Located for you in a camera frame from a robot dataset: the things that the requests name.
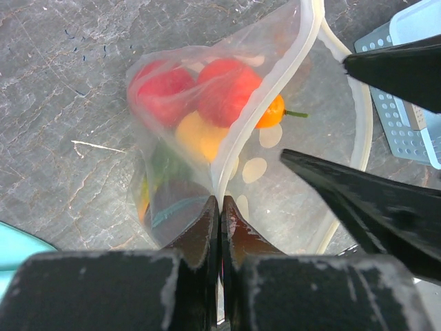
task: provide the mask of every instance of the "pepper stem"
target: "pepper stem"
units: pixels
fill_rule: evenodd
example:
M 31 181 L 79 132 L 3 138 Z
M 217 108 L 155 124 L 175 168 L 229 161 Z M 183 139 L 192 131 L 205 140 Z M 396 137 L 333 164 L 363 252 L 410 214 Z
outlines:
M 292 112 L 291 110 L 284 110 L 285 115 L 294 116 L 294 117 L 303 117 L 306 119 L 309 115 L 304 112 Z

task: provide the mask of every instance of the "white polka dot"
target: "white polka dot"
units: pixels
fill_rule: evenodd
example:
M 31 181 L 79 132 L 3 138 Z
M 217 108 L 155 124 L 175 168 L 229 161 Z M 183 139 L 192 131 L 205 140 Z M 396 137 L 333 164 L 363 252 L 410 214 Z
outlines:
M 249 221 L 248 199 L 245 195 L 240 195 L 236 200 L 237 208 L 242 214 L 242 217 Z
M 267 171 L 267 162 L 261 157 L 247 161 L 242 171 L 242 178 L 246 184 L 253 183 Z
M 282 139 L 282 127 L 280 124 L 268 129 L 259 130 L 260 145 L 264 148 L 274 147 Z
M 232 180 L 232 179 L 233 179 L 234 175 L 235 175 L 236 172 L 237 172 L 237 167 L 238 167 L 238 166 L 239 166 L 239 158 L 237 158 L 237 159 L 236 159 L 236 162 L 234 162 L 233 170 L 232 170 L 232 173 L 231 173 L 230 176 L 229 176 L 229 180 Z

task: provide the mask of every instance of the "marble countertop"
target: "marble countertop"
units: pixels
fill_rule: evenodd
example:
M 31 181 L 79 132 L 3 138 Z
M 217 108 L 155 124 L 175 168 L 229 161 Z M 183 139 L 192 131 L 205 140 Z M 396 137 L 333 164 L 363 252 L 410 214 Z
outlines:
M 142 54 L 212 45 L 284 2 L 0 3 L 0 219 L 62 250 L 154 247 L 125 203 L 136 156 L 125 72 Z M 353 50 L 417 1 L 325 2 L 331 29 Z M 392 156 L 375 112 L 367 171 L 441 187 L 433 168 Z M 328 252 L 350 244 L 339 228 Z

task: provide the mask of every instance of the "tomato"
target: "tomato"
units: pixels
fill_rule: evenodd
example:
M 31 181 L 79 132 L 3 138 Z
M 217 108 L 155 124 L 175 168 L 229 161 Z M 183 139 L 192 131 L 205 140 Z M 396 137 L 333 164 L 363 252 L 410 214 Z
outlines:
M 206 188 L 189 179 L 163 183 L 152 197 L 153 208 L 147 210 L 146 228 L 161 247 L 168 245 L 188 230 L 195 217 L 205 210 L 209 196 Z M 186 243 L 184 247 L 192 249 L 192 244 Z
M 215 126 L 229 128 L 262 79 L 235 59 L 218 59 L 204 67 L 196 84 L 201 89 L 198 111 Z
M 164 64 L 164 60 L 158 60 L 145 66 L 135 75 L 127 93 L 143 111 L 166 128 L 173 128 L 194 109 L 194 98 L 187 91 L 195 86 L 195 81 L 184 68 L 161 70 Z

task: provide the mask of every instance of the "orange pepper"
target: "orange pepper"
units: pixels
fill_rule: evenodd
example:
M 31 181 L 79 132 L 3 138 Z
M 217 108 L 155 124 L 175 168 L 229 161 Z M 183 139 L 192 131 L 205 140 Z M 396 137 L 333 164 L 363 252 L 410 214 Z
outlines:
M 270 128 L 279 124 L 285 114 L 285 102 L 279 94 L 268 109 L 265 111 L 259 122 L 256 124 L 256 129 Z

